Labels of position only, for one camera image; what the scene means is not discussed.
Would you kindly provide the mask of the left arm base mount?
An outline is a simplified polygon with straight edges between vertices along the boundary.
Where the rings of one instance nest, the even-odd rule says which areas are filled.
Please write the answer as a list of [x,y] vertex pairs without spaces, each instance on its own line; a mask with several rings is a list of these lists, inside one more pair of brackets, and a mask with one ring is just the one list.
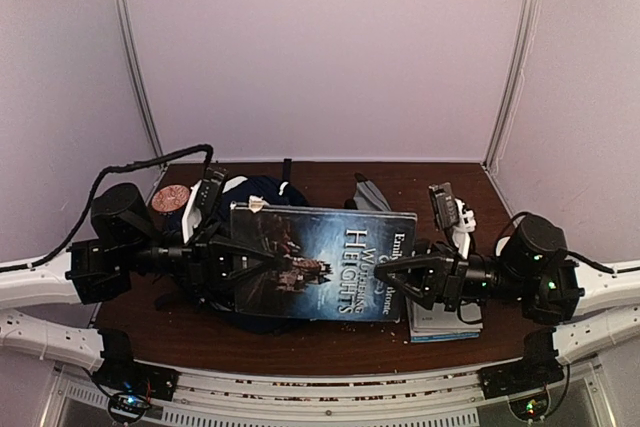
[[173,399],[180,376],[177,370],[137,361],[125,332],[91,329],[90,333],[101,342],[102,363],[87,375],[107,397],[108,412],[117,422],[126,423],[126,414],[137,422],[152,409],[153,400]]

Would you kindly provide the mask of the white Great Gatsby book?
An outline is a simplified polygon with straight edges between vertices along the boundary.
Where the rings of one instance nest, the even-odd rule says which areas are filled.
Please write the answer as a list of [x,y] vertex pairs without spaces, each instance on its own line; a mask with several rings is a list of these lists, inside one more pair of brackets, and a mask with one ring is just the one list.
[[481,309],[475,304],[461,307],[465,321],[457,312],[448,312],[444,306],[436,304],[433,310],[426,310],[415,302],[407,303],[409,330],[412,337],[464,337],[478,336],[484,325]]

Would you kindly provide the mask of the right aluminium corner post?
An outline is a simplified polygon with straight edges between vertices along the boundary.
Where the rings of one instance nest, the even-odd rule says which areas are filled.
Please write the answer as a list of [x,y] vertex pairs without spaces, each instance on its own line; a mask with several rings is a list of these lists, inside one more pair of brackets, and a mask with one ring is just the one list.
[[540,0],[522,0],[516,36],[501,96],[498,114],[483,166],[486,171],[498,170],[499,158],[506,144],[510,124],[514,116],[520,88],[524,82],[524,66],[533,42]]

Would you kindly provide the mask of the aluminium front rail frame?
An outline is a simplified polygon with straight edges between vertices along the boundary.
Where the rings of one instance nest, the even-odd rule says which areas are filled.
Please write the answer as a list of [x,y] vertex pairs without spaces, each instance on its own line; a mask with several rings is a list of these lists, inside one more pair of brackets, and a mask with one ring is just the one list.
[[616,426],[600,362],[567,380],[487,398],[480,365],[352,376],[276,376],[180,368],[173,396],[155,399],[142,426],[521,426],[512,411],[548,395],[544,426]]

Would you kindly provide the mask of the Wuthering Heights book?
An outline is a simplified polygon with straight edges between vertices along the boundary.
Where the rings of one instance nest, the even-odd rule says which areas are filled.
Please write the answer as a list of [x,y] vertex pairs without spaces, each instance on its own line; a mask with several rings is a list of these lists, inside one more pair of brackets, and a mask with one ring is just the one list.
[[283,255],[275,274],[235,289],[239,313],[301,320],[397,322],[401,294],[374,268],[414,250],[411,212],[234,203],[233,239],[263,241]]

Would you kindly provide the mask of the grey fabric pouch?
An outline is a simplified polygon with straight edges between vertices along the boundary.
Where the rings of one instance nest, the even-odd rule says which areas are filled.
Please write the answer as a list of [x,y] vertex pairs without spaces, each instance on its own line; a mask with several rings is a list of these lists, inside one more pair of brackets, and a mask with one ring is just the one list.
[[380,189],[364,174],[356,172],[355,193],[344,202],[344,207],[351,210],[391,212],[392,208]]

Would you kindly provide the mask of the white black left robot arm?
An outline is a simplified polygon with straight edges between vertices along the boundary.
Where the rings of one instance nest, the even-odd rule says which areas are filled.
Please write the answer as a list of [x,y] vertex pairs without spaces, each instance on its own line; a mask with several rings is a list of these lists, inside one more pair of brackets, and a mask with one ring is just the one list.
[[89,208],[96,238],[41,259],[2,264],[1,344],[93,375],[106,374],[123,391],[137,389],[144,380],[126,333],[74,329],[25,317],[21,308],[107,302],[131,289],[133,273],[169,276],[209,300],[276,263],[274,254],[223,235],[220,223],[201,219],[195,207],[184,215],[187,238],[159,231],[130,182],[110,187]]

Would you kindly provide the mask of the navy blue student backpack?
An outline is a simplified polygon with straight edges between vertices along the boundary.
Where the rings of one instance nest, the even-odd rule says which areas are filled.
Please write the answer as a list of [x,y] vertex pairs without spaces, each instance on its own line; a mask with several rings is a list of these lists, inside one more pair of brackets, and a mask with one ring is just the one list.
[[170,275],[189,301],[214,312],[229,325],[252,334],[278,335],[299,328],[305,322],[236,311],[236,287],[245,286],[264,273],[275,274],[283,265],[283,255],[269,249],[263,241],[252,243],[233,239],[230,233],[231,204],[247,202],[254,196],[270,205],[307,207],[307,199],[290,184],[291,164],[290,159],[283,161],[280,178],[237,175],[228,179],[220,191],[220,200],[210,222],[214,237],[222,243],[210,245],[206,238],[201,240],[212,249],[210,256],[203,260],[203,271],[211,275],[200,284],[190,280],[184,270]]

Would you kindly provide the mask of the red white patterned bowl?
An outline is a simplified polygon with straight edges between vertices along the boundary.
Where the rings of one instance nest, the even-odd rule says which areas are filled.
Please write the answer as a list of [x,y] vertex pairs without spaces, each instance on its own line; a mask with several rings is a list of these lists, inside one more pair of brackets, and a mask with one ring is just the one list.
[[161,215],[170,215],[186,206],[191,189],[180,184],[167,185],[159,189],[151,199],[152,209]]

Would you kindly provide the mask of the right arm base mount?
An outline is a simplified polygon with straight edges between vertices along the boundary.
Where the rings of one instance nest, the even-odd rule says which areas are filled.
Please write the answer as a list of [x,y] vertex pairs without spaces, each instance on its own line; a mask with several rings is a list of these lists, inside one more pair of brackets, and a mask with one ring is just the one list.
[[509,397],[511,414],[528,425],[543,423],[553,416],[564,402],[571,381],[571,366],[559,362],[559,350],[554,347],[555,327],[528,334],[524,339],[523,356],[477,371],[486,400]]

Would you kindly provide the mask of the left aluminium corner post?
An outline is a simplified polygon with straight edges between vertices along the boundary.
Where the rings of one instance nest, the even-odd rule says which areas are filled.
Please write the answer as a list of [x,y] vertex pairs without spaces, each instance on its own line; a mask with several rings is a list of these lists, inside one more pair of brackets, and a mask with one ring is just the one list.
[[143,130],[153,154],[158,157],[164,154],[159,139],[156,123],[153,118],[142,68],[136,48],[133,26],[127,0],[113,0],[118,18],[120,36],[126,58],[129,78],[135,98],[135,105],[140,114]]

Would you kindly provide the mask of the aluminium corner post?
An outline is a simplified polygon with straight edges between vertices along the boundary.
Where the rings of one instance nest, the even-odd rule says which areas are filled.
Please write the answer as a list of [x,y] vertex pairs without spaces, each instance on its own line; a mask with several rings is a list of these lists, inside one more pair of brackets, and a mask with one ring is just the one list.
[[120,36],[126,58],[129,78],[135,98],[135,105],[140,114],[143,130],[153,154],[158,157],[164,154],[159,139],[156,123],[153,118],[142,68],[136,48],[133,26],[127,0],[113,0],[118,18]]
[[533,42],[540,0],[522,0],[516,36],[501,96],[498,114],[483,166],[486,171],[498,170],[499,158],[506,144],[510,124],[514,116],[520,88],[524,82],[524,66]]

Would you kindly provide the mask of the blue white bottom book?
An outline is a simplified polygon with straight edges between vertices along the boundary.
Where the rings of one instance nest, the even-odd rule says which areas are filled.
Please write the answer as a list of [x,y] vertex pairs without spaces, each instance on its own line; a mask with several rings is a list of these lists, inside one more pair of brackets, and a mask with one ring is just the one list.
[[411,343],[438,343],[457,340],[476,339],[480,336],[479,332],[454,332],[454,333],[435,333],[428,335],[410,335]]

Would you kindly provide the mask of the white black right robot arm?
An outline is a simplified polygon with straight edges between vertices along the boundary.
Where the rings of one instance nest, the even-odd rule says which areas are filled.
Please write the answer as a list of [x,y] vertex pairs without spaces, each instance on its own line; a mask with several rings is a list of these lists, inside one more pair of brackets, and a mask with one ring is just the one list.
[[568,365],[639,334],[639,263],[602,264],[569,249],[547,219],[516,214],[490,255],[462,254],[436,244],[422,255],[379,264],[377,279],[430,310],[456,312],[464,303],[514,302],[540,325],[513,366],[519,387],[535,387],[551,360]]

